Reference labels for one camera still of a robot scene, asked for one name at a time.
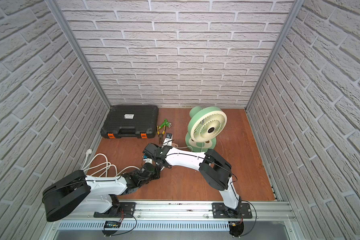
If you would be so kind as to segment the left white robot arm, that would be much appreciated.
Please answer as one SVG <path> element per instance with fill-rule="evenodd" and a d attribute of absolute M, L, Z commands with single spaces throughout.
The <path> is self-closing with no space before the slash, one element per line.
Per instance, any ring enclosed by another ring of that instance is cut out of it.
<path fill-rule="evenodd" d="M 160 167 L 150 163 L 119 177 L 93 177 L 85 175 L 83 170 L 74 171 L 44 189 L 46 219 L 55 222 L 79 212 L 107 215 L 116 205 L 117 196 L 135 193 L 150 181 L 158 180 L 160 172 Z"/>

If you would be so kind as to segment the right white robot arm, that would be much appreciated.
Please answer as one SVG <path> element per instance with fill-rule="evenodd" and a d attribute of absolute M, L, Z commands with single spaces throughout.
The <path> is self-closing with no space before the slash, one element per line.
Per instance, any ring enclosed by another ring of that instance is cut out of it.
<path fill-rule="evenodd" d="M 148 144 L 143 154 L 161 167 L 180 166 L 200 172 L 206 182 L 220 192 L 227 209 L 239 210 L 241 198 L 234 187 L 236 176 L 231 164 L 215 150 L 194 153 L 172 146 Z"/>

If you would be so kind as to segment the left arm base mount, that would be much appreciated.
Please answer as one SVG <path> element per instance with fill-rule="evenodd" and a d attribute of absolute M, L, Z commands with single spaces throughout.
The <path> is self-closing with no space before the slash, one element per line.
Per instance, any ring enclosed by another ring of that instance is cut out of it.
<path fill-rule="evenodd" d="M 120 219 L 122 215 L 127 219 L 132 219 L 135 212 L 136 202 L 119 202 L 112 205 L 111 208 L 104 213 L 94 213 L 94 218 L 114 218 Z"/>

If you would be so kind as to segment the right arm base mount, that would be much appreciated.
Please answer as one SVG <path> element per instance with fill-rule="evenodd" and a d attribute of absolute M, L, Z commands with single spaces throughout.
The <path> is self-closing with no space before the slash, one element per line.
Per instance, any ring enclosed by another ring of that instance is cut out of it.
<path fill-rule="evenodd" d="M 212 203 L 214 219 L 252 219 L 252 210 L 249 203 L 239 203 L 236 209 L 231 209 L 223 203 Z"/>

